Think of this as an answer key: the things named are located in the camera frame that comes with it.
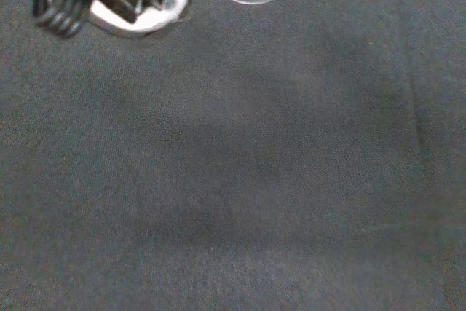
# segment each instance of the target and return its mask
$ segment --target dark gray fabric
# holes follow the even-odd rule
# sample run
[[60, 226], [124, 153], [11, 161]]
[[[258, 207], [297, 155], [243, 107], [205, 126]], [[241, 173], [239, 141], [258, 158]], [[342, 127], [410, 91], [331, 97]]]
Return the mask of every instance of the dark gray fabric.
[[0, 0], [1, 310], [465, 310], [465, 0], [67, 42], [29, 1]]

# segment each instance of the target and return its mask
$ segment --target black coiled wire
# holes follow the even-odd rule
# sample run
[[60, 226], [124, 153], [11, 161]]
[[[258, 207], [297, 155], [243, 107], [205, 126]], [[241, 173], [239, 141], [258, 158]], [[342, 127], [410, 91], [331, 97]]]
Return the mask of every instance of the black coiled wire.
[[92, 0], [33, 0], [39, 27], [63, 38], [75, 35], [87, 21]]

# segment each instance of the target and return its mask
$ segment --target black cloth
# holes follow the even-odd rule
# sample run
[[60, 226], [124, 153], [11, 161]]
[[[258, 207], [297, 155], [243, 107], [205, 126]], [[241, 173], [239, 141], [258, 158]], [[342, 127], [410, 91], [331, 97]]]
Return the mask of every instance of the black cloth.
[[466, 310], [466, 0], [0, 0], [1, 310]]

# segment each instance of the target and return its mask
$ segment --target metal spring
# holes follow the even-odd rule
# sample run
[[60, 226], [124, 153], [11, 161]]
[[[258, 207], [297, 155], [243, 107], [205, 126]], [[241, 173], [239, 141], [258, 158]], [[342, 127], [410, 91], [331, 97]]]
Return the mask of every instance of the metal spring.
[[33, 0], [36, 25], [63, 38], [74, 36], [87, 21], [92, 0]]

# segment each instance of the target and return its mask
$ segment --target fabric surface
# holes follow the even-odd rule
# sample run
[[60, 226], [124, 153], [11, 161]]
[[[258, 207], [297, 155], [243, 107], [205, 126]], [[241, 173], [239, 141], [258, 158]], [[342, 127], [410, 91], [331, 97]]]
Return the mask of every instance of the fabric surface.
[[0, 0], [0, 310], [466, 310], [466, 0]]

